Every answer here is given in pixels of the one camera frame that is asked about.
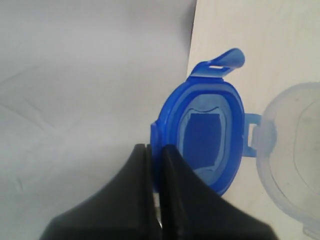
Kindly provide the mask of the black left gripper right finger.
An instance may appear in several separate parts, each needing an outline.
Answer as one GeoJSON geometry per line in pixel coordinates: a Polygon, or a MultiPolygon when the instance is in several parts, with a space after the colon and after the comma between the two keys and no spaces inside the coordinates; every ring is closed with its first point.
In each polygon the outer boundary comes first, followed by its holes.
{"type": "Polygon", "coordinates": [[[164,240],[273,240],[266,223],[208,187],[173,145],[161,152],[159,198],[164,240]]]}

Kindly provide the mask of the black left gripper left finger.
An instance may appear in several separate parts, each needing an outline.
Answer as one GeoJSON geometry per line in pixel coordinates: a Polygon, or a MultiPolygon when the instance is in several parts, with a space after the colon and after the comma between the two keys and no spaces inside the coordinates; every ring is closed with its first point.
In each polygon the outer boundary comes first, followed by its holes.
{"type": "Polygon", "coordinates": [[[134,146],[127,162],[100,191],[56,216],[42,240],[160,240],[149,145],[134,146]]]}

